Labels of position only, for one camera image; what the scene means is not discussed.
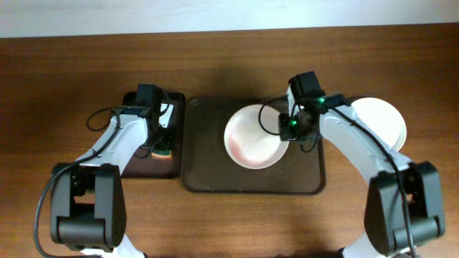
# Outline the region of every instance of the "black tray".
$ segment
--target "black tray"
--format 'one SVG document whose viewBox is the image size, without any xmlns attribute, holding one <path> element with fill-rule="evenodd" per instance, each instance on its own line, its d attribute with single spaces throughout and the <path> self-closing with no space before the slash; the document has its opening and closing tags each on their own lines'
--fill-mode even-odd
<svg viewBox="0 0 459 258">
<path fill-rule="evenodd" d="M 321 140 L 310 153 L 302 152 L 299 143 L 290 143 L 284 156 L 264 169 L 243 168 L 228 156 L 223 143 L 228 120 L 240 108 L 259 102 L 207 97 L 186 106 L 181 179 L 188 190 L 315 195 L 323 189 L 326 179 Z M 287 112 L 286 104 L 273 107 Z"/>
</svg>

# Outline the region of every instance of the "round plate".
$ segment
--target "round plate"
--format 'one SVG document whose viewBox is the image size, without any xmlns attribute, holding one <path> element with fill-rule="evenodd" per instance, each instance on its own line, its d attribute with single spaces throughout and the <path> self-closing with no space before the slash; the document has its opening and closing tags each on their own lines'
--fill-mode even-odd
<svg viewBox="0 0 459 258">
<path fill-rule="evenodd" d="M 407 139 L 407 125 L 400 112 L 388 102 L 364 97 L 352 102 L 359 118 L 387 145 L 400 150 Z"/>
<path fill-rule="evenodd" d="M 266 133 L 258 123 L 262 105 L 250 105 L 237 111 L 224 130 L 224 147 L 228 155 L 244 168 L 267 168 L 282 158 L 288 142 Z M 278 133 L 279 111 L 265 106 L 261 121 L 267 130 Z"/>
</svg>

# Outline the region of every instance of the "wood grain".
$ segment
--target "wood grain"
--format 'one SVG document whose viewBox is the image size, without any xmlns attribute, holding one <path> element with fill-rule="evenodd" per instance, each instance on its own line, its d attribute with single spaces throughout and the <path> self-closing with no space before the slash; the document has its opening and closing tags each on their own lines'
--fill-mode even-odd
<svg viewBox="0 0 459 258">
<path fill-rule="evenodd" d="M 0 40 L 0 257 L 38 257 L 32 222 L 56 162 L 100 136 L 93 111 L 119 105 L 139 82 L 188 98 L 285 92 L 315 70 L 328 93 L 372 95 L 404 115 L 402 152 L 440 171 L 447 232 L 425 257 L 459 253 L 459 25 L 132 34 Z M 123 180 L 127 234 L 150 257 L 275 257 L 336 250 L 363 230 L 366 185 L 330 143 L 318 196 L 189 193 L 180 181 Z M 40 234 L 53 254 L 74 254 Z"/>
</svg>

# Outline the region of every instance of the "wooden tabletop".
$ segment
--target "wooden tabletop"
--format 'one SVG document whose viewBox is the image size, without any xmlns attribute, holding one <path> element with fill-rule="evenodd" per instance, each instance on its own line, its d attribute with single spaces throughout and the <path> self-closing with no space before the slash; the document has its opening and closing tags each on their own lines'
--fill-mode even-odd
<svg viewBox="0 0 459 258">
<path fill-rule="evenodd" d="M 425 257 L 459 254 L 459 24 L 131 34 L 0 40 L 0 257 L 38 257 L 39 194 L 57 162 L 100 137 L 95 110 L 139 82 L 188 98 L 281 95 L 314 70 L 327 93 L 371 95 L 403 114 L 401 150 L 439 170 L 446 234 Z M 190 193 L 180 180 L 123 179 L 127 235 L 150 257 L 275 257 L 337 250 L 364 230 L 366 184 L 325 142 L 327 186 L 314 197 Z M 49 237 L 52 254 L 77 254 Z"/>
</svg>

